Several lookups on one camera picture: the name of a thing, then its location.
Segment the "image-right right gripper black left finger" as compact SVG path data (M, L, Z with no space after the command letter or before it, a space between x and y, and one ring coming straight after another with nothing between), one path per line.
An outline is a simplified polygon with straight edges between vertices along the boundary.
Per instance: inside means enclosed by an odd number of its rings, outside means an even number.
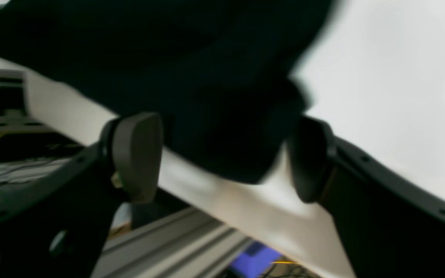
M161 117L142 112L45 178L0 188L0 278L89 278L118 208L155 198L162 150Z

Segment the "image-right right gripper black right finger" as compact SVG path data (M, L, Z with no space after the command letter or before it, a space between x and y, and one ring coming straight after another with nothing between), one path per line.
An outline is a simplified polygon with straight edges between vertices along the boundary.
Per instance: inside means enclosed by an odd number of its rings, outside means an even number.
M358 278L445 278L445 201L329 125L302 117L287 141L294 188L333 218Z

